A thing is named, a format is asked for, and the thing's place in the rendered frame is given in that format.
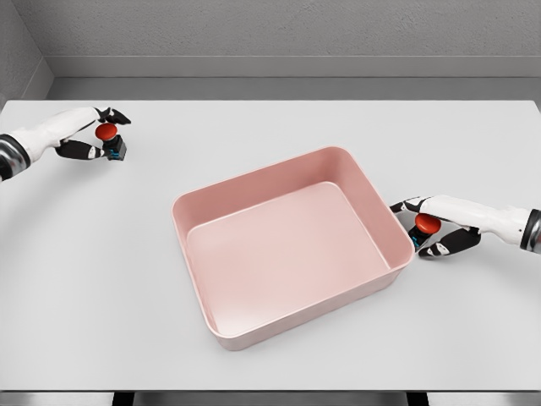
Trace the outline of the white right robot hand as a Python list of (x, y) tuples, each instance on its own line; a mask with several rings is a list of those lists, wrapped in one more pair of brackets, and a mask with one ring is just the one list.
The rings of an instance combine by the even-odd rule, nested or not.
[(422, 258), (453, 255), (478, 245), (481, 241), (480, 228), (483, 218), (488, 212), (488, 208), (484, 205), (447, 195), (417, 196), (399, 201), (391, 205), (390, 209), (395, 214), (402, 211), (423, 213), (441, 221), (454, 222), (459, 226), (457, 230), (427, 247), (425, 245), (429, 239), (428, 235), (434, 232), (422, 231), (421, 227), (417, 226), (418, 232), (414, 232), (410, 239), (418, 256)]

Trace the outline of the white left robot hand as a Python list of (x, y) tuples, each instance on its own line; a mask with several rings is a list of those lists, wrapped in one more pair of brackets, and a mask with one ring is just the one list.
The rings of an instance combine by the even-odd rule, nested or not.
[(63, 135), (60, 145), (55, 147), (55, 152), (60, 156), (74, 160), (94, 160), (106, 157), (102, 148), (91, 144), (70, 140), (69, 138), (82, 129), (91, 126), (94, 122), (113, 123), (115, 125), (131, 124), (131, 120), (123, 113), (114, 108), (100, 110), (96, 107), (82, 107), (59, 114), (58, 130)]

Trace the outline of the red button industrial switch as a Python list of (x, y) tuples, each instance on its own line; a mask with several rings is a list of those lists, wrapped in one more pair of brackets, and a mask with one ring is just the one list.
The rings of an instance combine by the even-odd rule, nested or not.
[(440, 231), (441, 220), (429, 214), (419, 213), (415, 216), (414, 225), (408, 231), (408, 235), (413, 242), (415, 250), (420, 250), (429, 238)]
[(102, 149), (108, 160), (123, 161), (126, 155), (127, 146), (122, 136), (117, 132), (113, 123), (102, 123), (96, 127), (95, 136), (102, 141)]

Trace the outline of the pink rectangular basket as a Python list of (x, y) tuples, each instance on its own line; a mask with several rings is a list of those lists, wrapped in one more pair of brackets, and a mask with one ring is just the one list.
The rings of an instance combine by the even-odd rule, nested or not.
[(181, 195), (172, 220), (205, 323), (232, 351), (388, 287), (414, 255), (335, 146)]

